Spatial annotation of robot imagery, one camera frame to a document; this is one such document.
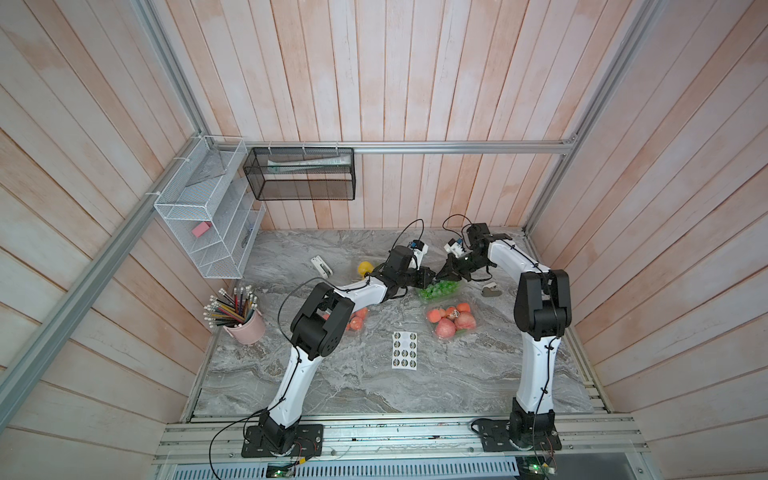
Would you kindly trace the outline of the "clear box of grapes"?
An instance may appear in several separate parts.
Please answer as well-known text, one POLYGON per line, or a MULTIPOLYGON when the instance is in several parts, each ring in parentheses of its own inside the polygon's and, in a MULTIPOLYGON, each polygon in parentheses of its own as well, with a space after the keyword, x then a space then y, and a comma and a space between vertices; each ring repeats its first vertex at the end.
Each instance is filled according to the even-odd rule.
POLYGON ((453 296, 461 285, 459 281, 441 280, 424 288, 417 288, 416 292, 423 302, 432 302, 453 296))

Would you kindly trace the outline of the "clear box of red apples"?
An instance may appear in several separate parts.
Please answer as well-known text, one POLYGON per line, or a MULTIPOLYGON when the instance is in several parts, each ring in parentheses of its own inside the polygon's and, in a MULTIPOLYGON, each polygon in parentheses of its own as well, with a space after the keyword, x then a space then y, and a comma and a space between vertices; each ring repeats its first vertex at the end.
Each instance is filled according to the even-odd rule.
POLYGON ((473 307, 468 302, 428 308, 425 318, 434 335, 442 340, 467 334, 478 326, 473 307))

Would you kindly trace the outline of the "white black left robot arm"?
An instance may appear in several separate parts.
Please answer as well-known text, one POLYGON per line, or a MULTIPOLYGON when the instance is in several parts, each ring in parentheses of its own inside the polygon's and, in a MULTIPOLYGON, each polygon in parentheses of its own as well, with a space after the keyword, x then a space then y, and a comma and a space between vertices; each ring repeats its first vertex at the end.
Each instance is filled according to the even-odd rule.
POLYGON ((322 361, 338 347, 354 313, 399 298, 410 288, 429 286, 435 273, 422 265, 428 246, 421 240, 396 245, 365 278, 341 287, 321 279, 290 325, 290 357, 278 392, 268 407, 244 422, 242 456, 316 456, 322 427, 298 427, 305 397, 322 361))

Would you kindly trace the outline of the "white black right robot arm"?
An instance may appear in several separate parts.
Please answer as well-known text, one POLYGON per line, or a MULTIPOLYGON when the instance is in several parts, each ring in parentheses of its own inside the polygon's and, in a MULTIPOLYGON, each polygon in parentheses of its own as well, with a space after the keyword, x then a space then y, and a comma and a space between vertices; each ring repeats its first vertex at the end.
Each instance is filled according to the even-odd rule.
POLYGON ((553 401, 557 350, 572 322, 570 281, 532 259, 506 234, 493 234, 485 223, 471 223, 466 238, 444 245, 446 263, 439 280, 472 279, 478 270, 499 268, 517 283, 513 320, 523 340, 522 372, 507 420, 480 418, 470 429, 486 452, 559 450, 553 401))

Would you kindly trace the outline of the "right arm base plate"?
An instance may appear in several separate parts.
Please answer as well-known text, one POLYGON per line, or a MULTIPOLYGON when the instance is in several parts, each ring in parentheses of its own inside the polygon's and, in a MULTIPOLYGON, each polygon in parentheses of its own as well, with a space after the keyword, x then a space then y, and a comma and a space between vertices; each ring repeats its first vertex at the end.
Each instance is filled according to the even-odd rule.
POLYGON ((470 423, 470 430, 477 434, 484 452, 559 451, 562 442, 554 431, 518 428, 510 420, 478 418, 470 423))

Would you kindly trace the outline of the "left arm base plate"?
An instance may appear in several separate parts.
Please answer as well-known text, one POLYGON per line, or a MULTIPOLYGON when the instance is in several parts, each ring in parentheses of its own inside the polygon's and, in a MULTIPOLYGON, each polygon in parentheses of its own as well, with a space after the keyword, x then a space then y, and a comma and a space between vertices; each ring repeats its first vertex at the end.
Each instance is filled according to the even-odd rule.
POLYGON ((246 429, 241 450, 243 458, 320 456, 323 449, 322 424, 296 424, 289 428, 275 425, 252 425, 246 429))

